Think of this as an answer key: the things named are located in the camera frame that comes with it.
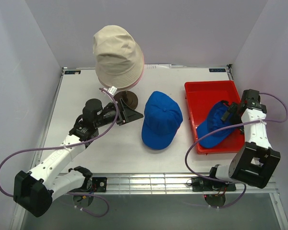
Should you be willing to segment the pink bucket hat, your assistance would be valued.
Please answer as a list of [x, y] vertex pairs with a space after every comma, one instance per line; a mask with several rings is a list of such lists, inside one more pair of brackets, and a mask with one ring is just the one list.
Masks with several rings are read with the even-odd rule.
[[142, 78], [144, 72], [144, 56], [138, 63], [127, 70], [125, 73], [118, 75], [106, 75], [99, 77], [99, 81], [106, 87], [114, 86], [119, 90], [126, 90], [134, 87]]

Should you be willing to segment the cream bucket hat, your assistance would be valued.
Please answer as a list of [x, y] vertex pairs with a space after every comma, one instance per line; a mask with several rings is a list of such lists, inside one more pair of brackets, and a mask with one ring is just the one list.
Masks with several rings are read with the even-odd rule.
[[93, 36], [93, 54], [98, 78], [125, 73], [143, 56], [134, 38], [117, 25], [107, 25]]

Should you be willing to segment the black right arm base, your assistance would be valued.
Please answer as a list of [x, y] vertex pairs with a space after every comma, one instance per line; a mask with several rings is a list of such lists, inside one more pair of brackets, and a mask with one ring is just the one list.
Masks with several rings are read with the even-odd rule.
[[202, 177], [192, 177], [186, 182], [188, 187], [192, 188], [193, 192], [234, 192], [236, 191], [235, 184], [226, 184], [216, 182]]

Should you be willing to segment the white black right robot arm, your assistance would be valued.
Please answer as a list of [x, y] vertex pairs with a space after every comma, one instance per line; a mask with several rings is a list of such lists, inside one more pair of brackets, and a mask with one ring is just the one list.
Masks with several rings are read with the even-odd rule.
[[264, 188], [280, 161], [266, 132], [266, 106], [260, 103], [260, 92], [244, 90], [240, 104], [233, 103], [221, 117], [223, 122], [239, 124], [245, 143], [229, 165], [216, 165], [209, 176], [223, 183], [245, 183]]

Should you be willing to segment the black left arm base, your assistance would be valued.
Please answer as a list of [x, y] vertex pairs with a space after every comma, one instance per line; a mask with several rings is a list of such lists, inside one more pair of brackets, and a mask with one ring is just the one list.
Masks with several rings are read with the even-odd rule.
[[107, 178], [106, 177], [93, 177], [80, 188], [71, 190], [72, 193], [96, 193], [106, 192], [107, 190]]

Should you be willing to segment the blue hat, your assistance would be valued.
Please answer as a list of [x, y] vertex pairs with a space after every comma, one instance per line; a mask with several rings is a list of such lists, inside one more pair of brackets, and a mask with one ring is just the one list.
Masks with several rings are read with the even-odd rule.
[[171, 144], [182, 122], [178, 103], [165, 93], [154, 91], [144, 108], [142, 142], [152, 150], [163, 150]]

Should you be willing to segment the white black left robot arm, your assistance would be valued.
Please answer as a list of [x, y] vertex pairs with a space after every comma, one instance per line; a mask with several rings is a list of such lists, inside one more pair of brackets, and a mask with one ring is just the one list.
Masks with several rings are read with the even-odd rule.
[[143, 114], [131, 109], [123, 100], [108, 103], [105, 107], [99, 99], [85, 103], [60, 147], [28, 172], [20, 171], [14, 179], [14, 201], [40, 217], [52, 202], [72, 190], [86, 192], [92, 184], [92, 173], [81, 166], [61, 176], [61, 171], [101, 135], [98, 129], [114, 123], [126, 123], [143, 118]]

